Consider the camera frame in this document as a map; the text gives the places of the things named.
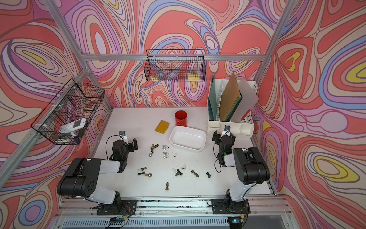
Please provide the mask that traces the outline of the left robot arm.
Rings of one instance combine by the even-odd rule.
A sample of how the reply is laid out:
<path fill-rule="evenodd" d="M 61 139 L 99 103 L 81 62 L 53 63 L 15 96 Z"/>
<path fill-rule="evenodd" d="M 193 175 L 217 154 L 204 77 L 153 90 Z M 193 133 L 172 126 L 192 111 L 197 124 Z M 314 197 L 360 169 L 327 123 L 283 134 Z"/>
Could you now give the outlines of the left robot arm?
<path fill-rule="evenodd" d="M 133 139 L 131 143 L 121 139 L 113 142 L 112 155 L 108 160 L 74 159 L 58 183 L 58 195 L 84 198 L 102 205 L 116 205 L 121 200 L 120 193 L 98 184 L 99 176 L 124 172 L 129 153 L 136 150 L 138 150 L 137 139 Z"/>

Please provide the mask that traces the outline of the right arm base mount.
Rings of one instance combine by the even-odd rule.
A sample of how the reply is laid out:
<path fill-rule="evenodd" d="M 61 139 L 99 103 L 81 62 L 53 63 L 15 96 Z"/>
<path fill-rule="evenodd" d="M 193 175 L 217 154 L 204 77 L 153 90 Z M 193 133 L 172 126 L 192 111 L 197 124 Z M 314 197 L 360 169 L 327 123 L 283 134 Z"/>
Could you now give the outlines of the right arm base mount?
<path fill-rule="evenodd" d="M 242 214 L 247 215 L 251 213 L 248 200 L 239 202 L 227 199 L 212 199 L 211 200 L 213 214 Z"/>

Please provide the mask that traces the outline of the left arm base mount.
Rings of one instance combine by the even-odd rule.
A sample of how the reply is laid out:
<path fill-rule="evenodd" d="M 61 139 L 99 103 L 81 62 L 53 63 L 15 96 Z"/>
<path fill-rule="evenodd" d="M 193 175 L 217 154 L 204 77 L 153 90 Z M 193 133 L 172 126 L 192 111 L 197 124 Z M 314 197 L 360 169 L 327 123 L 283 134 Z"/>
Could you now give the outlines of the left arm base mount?
<path fill-rule="evenodd" d="M 137 200 L 127 199 L 127 200 L 117 200 L 113 204 L 99 204 L 97 209 L 98 216 L 112 216 L 112 215 L 122 215 L 122 216 L 132 216 L 136 212 Z"/>

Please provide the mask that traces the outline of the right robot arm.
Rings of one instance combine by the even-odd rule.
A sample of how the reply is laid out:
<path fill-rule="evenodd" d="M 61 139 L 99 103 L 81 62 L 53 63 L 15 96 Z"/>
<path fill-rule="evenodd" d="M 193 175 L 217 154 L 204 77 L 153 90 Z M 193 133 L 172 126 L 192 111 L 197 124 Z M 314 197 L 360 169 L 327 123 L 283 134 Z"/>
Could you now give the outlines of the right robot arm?
<path fill-rule="evenodd" d="M 225 197 L 228 205 L 244 202 L 255 186 L 270 179 L 269 168 L 259 149 L 233 148 L 235 139 L 236 137 L 228 131 L 222 134 L 214 132 L 212 137 L 214 145 L 218 145 L 218 153 L 214 153 L 215 164 L 220 168 L 236 169 L 237 180 L 228 189 Z"/>

